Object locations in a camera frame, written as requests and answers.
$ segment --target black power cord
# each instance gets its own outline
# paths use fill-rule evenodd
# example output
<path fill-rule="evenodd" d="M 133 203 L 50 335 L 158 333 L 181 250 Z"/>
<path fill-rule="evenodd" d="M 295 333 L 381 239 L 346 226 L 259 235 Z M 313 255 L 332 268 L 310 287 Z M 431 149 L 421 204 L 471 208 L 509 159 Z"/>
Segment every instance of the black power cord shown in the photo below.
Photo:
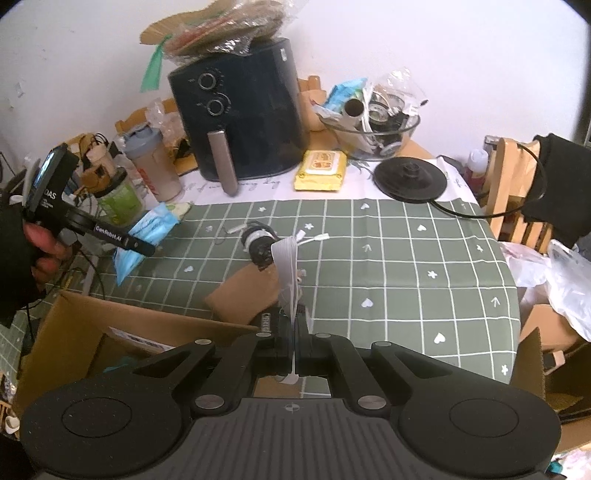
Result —
<path fill-rule="evenodd" d="M 453 210 L 445 208 L 443 205 L 437 203 L 435 200 L 432 200 L 429 203 L 431 203 L 431 205 L 433 205 L 437 210 L 440 210 L 444 213 L 447 213 L 449 215 L 453 215 L 453 216 L 456 216 L 459 218 L 487 220 L 490 218 L 504 217 L 506 215 L 510 215 L 512 213 L 519 212 L 525 205 L 529 205 L 530 203 L 534 203 L 534 202 L 541 200 L 544 197 L 544 195 L 546 195 L 546 191 L 548 190 L 548 175 L 546 175 L 546 170 L 544 168 L 544 164 L 540 161 L 540 158 L 535 153 L 533 153 L 529 148 L 527 148 L 525 145 L 518 143 L 517 146 L 520 149 L 526 151 L 529 155 L 531 155 L 532 158 L 535 160 L 535 162 L 539 166 L 540 178 L 542 181 L 542 188 L 540 189 L 540 193 L 538 194 L 538 196 L 535 199 L 528 200 L 527 202 L 524 202 L 522 205 L 519 205 L 518 207 L 513 208 L 511 210 L 506 210 L 506 211 L 500 212 L 500 213 L 490 213 L 488 215 L 469 215 L 467 213 L 454 212 Z"/>
<path fill-rule="evenodd" d="M 105 295 L 105 284 L 103 283 L 102 278 L 100 277 L 99 271 L 96 269 L 96 266 L 94 265 L 94 263 L 92 262 L 92 260 L 90 258 L 88 258 L 88 255 L 86 255 L 82 250 L 80 250 L 81 255 L 86 259 L 86 261 L 89 263 L 89 265 L 93 268 L 93 270 L 96 273 L 96 278 L 99 279 L 99 284 L 100 284 L 100 290 L 103 296 L 103 300 L 106 300 L 106 295 Z"/>

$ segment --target black air fryer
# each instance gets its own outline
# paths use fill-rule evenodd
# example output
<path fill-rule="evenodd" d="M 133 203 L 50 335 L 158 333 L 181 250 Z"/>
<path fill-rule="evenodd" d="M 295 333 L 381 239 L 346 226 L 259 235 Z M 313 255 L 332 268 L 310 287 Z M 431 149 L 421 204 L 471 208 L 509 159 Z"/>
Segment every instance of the black air fryer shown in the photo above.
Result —
<path fill-rule="evenodd" d="M 237 180 L 283 173 L 302 159 L 296 66 L 287 39 L 253 44 L 245 57 L 217 54 L 168 79 L 207 180 L 230 195 Z"/>

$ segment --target chair backrest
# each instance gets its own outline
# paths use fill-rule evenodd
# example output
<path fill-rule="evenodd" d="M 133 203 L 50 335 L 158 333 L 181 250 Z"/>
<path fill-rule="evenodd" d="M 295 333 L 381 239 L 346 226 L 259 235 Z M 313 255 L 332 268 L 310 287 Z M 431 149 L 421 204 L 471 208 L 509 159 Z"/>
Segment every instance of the chair backrest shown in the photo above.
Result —
<path fill-rule="evenodd" d="M 164 105 L 164 112 L 172 113 L 177 112 L 178 107 L 174 98 L 167 98 L 166 100 L 162 101 Z M 127 120 L 118 120 L 115 122 L 115 129 L 117 130 L 118 134 L 122 134 L 123 132 L 127 132 L 131 128 L 135 127 L 138 124 L 143 124 L 146 121 L 146 110 L 148 107 L 139 108 L 135 112 L 133 112 Z"/>
<path fill-rule="evenodd" d="M 534 154 L 540 155 L 540 143 L 533 141 L 525 145 Z M 486 173 L 484 184 L 488 198 L 484 211 L 486 214 L 503 212 L 523 203 L 534 181 L 537 163 L 532 156 L 519 148 L 515 140 L 501 138 Z M 545 253 L 552 238 L 549 223 L 526 223 L 520 213 L 510 217 L 493 218 L 489 221 L 491 230 L 499 239 L 501 230 L 509 222 L 509 242 L 527 245 L 540 253 Z"/>

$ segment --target hand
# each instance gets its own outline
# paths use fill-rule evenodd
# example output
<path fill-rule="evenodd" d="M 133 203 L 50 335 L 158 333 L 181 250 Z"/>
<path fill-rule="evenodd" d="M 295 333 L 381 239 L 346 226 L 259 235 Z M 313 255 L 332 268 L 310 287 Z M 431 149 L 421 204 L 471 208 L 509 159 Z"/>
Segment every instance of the hand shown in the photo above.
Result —
<path fill-rule="evenodd" d="M 45 283 L 49 282 L 60 269 L 61 262 L 72 256 L 72 248 L 65 247 L 53 237 L 49 230 L 34 223 L 25 222 L 22 231 L 30 243 L 47 254 L 31 267 L 37 287 L 41 291 L 45 288 Z"/>

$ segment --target screen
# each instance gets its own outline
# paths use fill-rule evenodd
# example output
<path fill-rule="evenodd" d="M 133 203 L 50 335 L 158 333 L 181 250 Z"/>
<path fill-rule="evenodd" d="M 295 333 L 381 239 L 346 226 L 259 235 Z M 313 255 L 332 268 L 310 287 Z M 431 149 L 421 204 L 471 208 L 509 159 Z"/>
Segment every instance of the screen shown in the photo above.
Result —
<path fill-rule="evenodd" d="M 47 156 L 47 158 L 45 159 L 45 161 L 43 162 L 43 165 L 41 165 L 41 168 L 39 169 L 39 173 L 37 174 L 37 178 L 35 179 L 35 181 L 33 182 L 33 186 L 35 188 L 37 188 L 37 186 L 39 185 L 39 182 L 41 181 L 41 178 L 43 176 L 43 174 L 46 172 L 47 167 L 49 166 L 49 164 L 51 163 L 51 159 L 53 158 L 53 155 L 55 154 L 55 151 L 50 151 L 49 155 Z"/>

